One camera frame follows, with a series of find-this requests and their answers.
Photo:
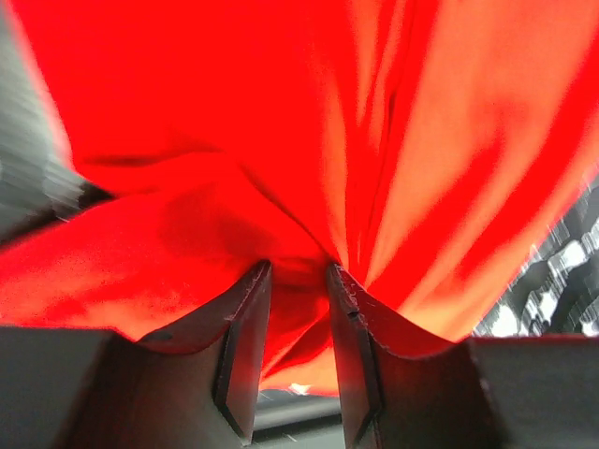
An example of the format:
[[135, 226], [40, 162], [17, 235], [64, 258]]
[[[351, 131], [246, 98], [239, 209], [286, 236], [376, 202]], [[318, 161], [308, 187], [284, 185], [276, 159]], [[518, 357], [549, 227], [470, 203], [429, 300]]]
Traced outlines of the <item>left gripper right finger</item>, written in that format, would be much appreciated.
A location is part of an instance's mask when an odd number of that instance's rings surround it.
[[598, 341], [441, 339], [338, 265], [329, 310], [349, 448], [594, 448]]

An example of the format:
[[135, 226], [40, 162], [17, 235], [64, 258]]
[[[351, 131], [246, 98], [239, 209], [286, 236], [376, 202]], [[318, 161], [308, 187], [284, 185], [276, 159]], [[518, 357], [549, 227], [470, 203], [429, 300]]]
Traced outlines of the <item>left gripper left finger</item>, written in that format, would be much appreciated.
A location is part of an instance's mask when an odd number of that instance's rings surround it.
[[260, 262], [184, 317], [108, 330], [1, 331], [5, 448], [240, 448], [252, 439], [270, 314]]

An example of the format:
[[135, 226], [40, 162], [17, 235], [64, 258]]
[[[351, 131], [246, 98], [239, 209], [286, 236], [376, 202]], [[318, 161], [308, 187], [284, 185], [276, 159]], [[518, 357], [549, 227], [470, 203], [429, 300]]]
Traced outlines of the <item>red t shirt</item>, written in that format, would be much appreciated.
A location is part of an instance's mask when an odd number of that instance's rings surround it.
[[5, 325], [137, 340], [273, 265], [261, 383], [335, 394], [338, 262], [465, 338], [598, 158], [594, 1], [9, 1], [111, 201], [1, 255]]

